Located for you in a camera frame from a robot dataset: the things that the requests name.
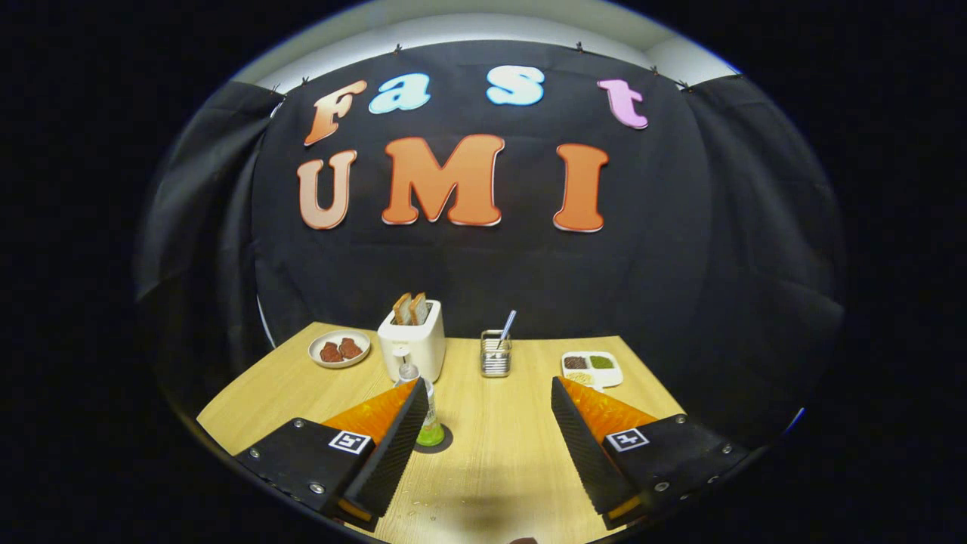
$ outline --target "orange letter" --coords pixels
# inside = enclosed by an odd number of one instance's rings
[[[353,105],[352,95],[358,95],[365,90],[366,82],[360,79],[315,101],[315,119],[312,121],[312,130],[306,136],[306,146],[334,133],[339,128],[339,123],[333,121],[333,115],[338,115],[341,119]]]
[[[500,223],[500,210],[493,205],[493,165],[504,140],[491,135],[467,136],[456,145],[441,168],[421,137],[391,141],[386,154],[393,157],[393,184],[390,207],[383,210],[383,223],[410,225],[420,212],[410,205],[410,188],[426,213],[435,222],[456,189],[456,203],[447,218],[456,225],[493,227]]]
[[[598,213],[598,180],[607,153],[590,145],[565,143],[558,146],[557,154],[565,165],[564,203],[554,214],[554,226],[577,232],[601,230],[604,218]]]
[[[349,209],[349,165],[356,160],[355,151],[336,153],[329,160],[333,174],[333,205],[327,209],[319,207],[319,170],[323,162],[316,159],[299,166],[299,210],[306,225],[316,228],[333,228],[342,223]]]

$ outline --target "black fabric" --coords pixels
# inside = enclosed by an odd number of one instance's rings
[[[133,270],[141,341],[187,413],[271,348],[254,298],[251,171],[282,98],[226,84],[172,144],[147,193]]]
[[[534,66],[544,96],[532,106],[495,106],[486,97],[494,67]],[[410,111],[366,109],[384,81],[428,74],[431,95]],[[645,97],[650,127],[636,131],[611,114],[603,78],[623,78]],[[359,79],[338,130],[306,148],[314,103]],[[443,164],[462,138],[501,137],[495,227],[464,227],[446,216],[388,226],[391,141],[425,138]],[[554,226],[561,208],[563,143],[598,147],[601,231]],[[291,91],[266,134],[255,169],[253,233],[258,290],[273,337],[282,342],[313,320],[374,328],[404,291],[442,302],[447,334],[479,337],[518,310],[516,338],[616,334],[623,316],[654,338],[685,334],[706,263],[710,198],[703,142],[675,84],[631,64],[562,47],[507,42],[431,45],[342,68]],[[296,170],[353,149],[349,209],[331,230],[303,222]],[[332,201],[332,170],[320,172],[319,200]]]
[[[532,106],[495,106],[486,73],[504,64],[545,74]],[[415,110],[374,115],[384,81],[429,75]],[[649,126],[611,114],[599,79],[639,91]],[[316,100],[356,80],[337,131],[306,148]],[[462,227],[422,208],[411,226],[380,219],[392,140],[426,139],[446,161],[471,134],[506,141],[497,157],[496,227]],[[559,230],[564,164],[555,149],[604,150],[596,233]],[[307,227],[296,169],[358,152],[349,210],[331,230]],[[778,435],[822,371],[842,320],[835,202],[802,137],[740,76],[679,90],[628,63],[550,45],[430,45],[347,66],[294,89],[255,168],[253,234],[266,319],[277,342],[313,320],[374,328],[401,292],[440,299],[449,336],[476,337],[516,308],[516,338],[619,334],[683,407],[755,447]],[[332,201],[332,170],[319,203]]]

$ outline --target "soap dispenser bottle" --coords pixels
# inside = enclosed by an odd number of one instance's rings
[[[414,365],[413,362],[409,360],[409,354],[410,350],[408,348],[396,348],[393,350],[393,356],[396,358],[396,362],[399,363],[399,380],[396,382],[395,387],[399,387],[403,383],[420,378],[420,367]],[[428,379],[424,379],[424,383],[426,384],[426,399],[428,400],[428,406],[423,428],[420,430],[420,434],[417,436],[417,444],[429,447],[435,446],[442,442],[444,432],[443,427],[436,418],[436,405],[433,402],[433,383],[431,383]]]

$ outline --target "white wall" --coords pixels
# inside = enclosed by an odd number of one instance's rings
[[[695,42],[675,36],[645,51],[659,74],[689,85],[738,72]]]
[[[387,26],[439,15],[499,14],[537,18],[607,36],[611,41],[644,51],[673,36],[664,26],[634,11],[602,0],[370,0],[311,24],[244,67],[233,79],[255,83],[281,67],[323,47]],[[473,17],[460,32],[473,32]]]
[[[673,36],[660,30],[656,38]],[[648,68],[655,62],[630,45],[593,34],[585,29],[534,17],[498,14],[438,15],[408,20],[370,30],[332,45],[316,49],[302,58],[254,81],[266,88],[278,85],[277,91],[288,92],[309,79],[393,51],[396,44],[416,47],[445,42],[471,40],[517,40],[574,47],[578,42],[593,51]]]

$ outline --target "dark food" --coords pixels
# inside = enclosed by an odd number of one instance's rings
[[[351,338],[343,338],[342,343],[339,344],[339,353],[342,353],[342,356],[347,359],[352,359],[362,352],[363,350],[359,346],[356,346],[356,343]]]
[[[586,369],[588,368],[588,362],[584,360],[584,357],[565,357],[564,358],[564,368],[566,369]]]
[[[327,363],[338,363],[342,361],[342,354],[339,353],[339,348],[336,347],[335,342],[327,342],[325,346],[322,347],[322,353],[320,353],[323,361]]]

